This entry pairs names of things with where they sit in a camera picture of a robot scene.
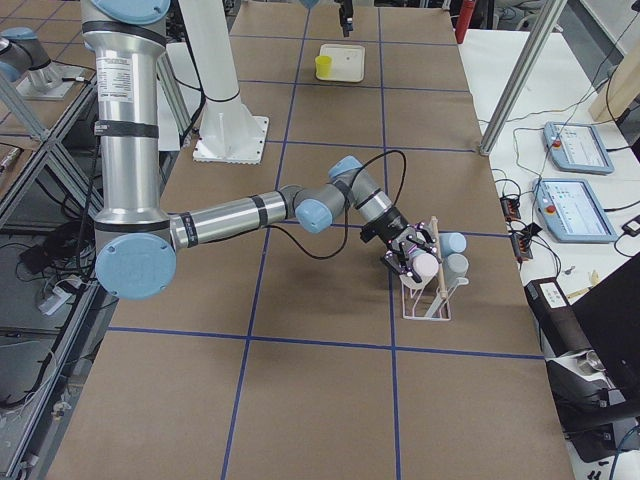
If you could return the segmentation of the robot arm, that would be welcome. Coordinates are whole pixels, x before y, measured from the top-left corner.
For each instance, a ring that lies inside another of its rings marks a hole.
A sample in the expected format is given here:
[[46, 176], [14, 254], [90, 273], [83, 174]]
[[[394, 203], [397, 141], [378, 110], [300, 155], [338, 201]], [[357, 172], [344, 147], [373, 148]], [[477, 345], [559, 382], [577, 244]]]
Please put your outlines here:
[[[159, 173], [159, 64], [167, 53], [171, 1], [81, 1], [82, 32], [94, 51], [104, 203], [95, 218], [95, 273], [120, 299], [161, 293], [174, 279], [177, 254], [238, 238], [294, 218], [320, 233], [350, 208], [365, 221], [364, 242], [378, 238], [381, 261], [420, 288], [443, 275], [435, 219], [411, 223], [354, 156], [328, 172], [320, 188], [289, 185], [196, 208], [163, 209]], [[269, 119], [252, 115], [241, 99], [228, 27], [220, 1], [178, 1], [186, 49], [204, 100], [193, 159], [256, 165]]]

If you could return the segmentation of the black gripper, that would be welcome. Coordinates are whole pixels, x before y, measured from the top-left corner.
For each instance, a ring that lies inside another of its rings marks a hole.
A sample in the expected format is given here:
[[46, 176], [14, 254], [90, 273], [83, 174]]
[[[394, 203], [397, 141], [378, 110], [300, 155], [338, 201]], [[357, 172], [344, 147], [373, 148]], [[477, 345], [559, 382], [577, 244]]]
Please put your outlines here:
[[368, 243], [374, 237], [382, 241], [386, 253], [381, 261], [394, 273], [402, 273], [403, 285], [421, 285], [420, 261], [411, 259], [420, 253], [430, 253], [442, 257], [440, 235], [434, 227], [425, 222], [411, 224], [400, 212], [385, 212], [376, 220], [366, 223], [360, 231], [360, 238]]
[[337, 0], [339, 4], [339, 17], [344, 37], [349, 37], [351, 33], [351, 23], [353, 19], [353, 2], [351, 0]]

